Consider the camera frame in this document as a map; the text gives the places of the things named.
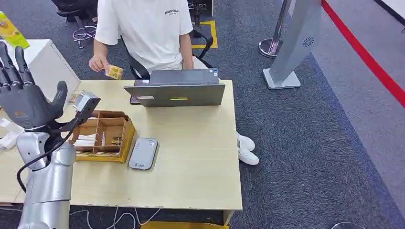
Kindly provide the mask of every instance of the black cable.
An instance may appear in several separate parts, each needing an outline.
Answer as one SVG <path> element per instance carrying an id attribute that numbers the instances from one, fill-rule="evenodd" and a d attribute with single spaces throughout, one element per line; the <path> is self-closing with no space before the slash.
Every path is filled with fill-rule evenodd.
<path id="1" fill-rule="evenodd" d="M 72 130 L 70 130 L 69 133 L 67 134 L 67 136 L 64 137 L 64 139 L 62 139 L 62 141 L 61 141 L 60 143 L 56 144 L 51 150 L 47 151 L 46 153 L 42 154 L 41 156 L 38 156 L 38 157 L 35 158 L 34 160 L 32 160 L 32 161 L 28 162 L 27 164 L 23 165 L 23 166 L 18 170 L 18 172 L 17 172 L 17 181 L 18 181 L 18 184 L 20 185 L 21 189 L 22 189 L 24 192 L 27 192 L 27 189 L 25 188 L 25 185 L 24 185 L 24 183 L 23 183 L 22 180 L 21 180 L 21 172 L 22 172 L 26 167 L 28 167 L 28 166 L 34 164 L 35 162 L 41 160 L 41 159 L 44 158 L 44 157 L 50 155 L 53 151 L 55 151 L 56 149 L 58 149 L 59 147 L 61 147 L 61 146 L 63 145 L 63 143 L 65 143 L 66 140 L 67 140 L 67 139 L 70 137 L 70 135 L 73 133 L 73 130 L 74 130 L 74 128 L 73 128 Z"/>

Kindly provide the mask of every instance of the robotic arm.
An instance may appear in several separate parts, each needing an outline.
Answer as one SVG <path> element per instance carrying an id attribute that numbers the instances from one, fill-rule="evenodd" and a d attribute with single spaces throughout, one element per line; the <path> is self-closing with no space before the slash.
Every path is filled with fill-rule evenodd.
<path id="1" fill-rule="evenodd" d="M 17 180 L 26 192 L 19 229 L 67 229 L 76 150 L 66 142 L 73 129 L 91 116 L 100 98 L 91 93 L 76 101 L 76 116 L 68 123 L 58 123 L 67 95 L 64 81 L 52 102 L 48 102 L 28 69 L 24 50 L 15 49 L 19 71 L 0 42 L 0 105 L 9 118 L 25 132 L 17 138 L 17 148 L 25 165 Z M 68 132 L 61 137 L 61 132 Z M 26 186 L 21 172 L 28 168 Z"/>

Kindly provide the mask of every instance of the laptop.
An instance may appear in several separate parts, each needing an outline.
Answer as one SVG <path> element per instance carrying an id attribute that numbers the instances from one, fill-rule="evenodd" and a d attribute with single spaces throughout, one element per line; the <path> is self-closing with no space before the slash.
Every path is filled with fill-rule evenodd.
<path id="1" fill-rule="evenodd" d="M 209 106 L 221 105 L 225 84 L 217 69 L 163 70 L 124 89 L 144 107 Z"/>

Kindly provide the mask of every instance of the phone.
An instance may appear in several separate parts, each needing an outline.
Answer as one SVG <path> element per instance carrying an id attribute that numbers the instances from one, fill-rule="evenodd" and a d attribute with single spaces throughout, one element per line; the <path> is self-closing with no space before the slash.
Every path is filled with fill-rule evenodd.
<path id="1" fill-rule="evenodd" d="M 135 80 L 134 86 L 146 86 L 149 84 L 149 80 Z M 132 105 L 139 105 L 140 102 L 138 101 L 137 98 L 131 96 L 129 99 L 129 103 Z"/>
<path id="2" fill-rule="evenodd" d="M 129 103 L 132 104 L 132 105 L 139 105 L 140 104 L 138 99 L 133 97 L 133 96 L 131 96 L 131 98 L 129 99 Z"/>
<path id="3" fill-rule="evenodd" d="M 129 159 L 129 167 L 143 170 L 152 168 L 157 149 L 158 141 L 155 139 L 138 138 L 132 150 L 131 158 Z"/>

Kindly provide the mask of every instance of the gray power bank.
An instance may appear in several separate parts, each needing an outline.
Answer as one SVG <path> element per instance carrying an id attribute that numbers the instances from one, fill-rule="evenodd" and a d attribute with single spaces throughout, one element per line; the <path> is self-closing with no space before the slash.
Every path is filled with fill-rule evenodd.
<path id="1" fill-rule="evenodd" d="M 138 138 L 132 150 L 128 166 L 130 168 L 144 170 L 152 168 L 157 148 L 158 141 L 155 139 Z"/>

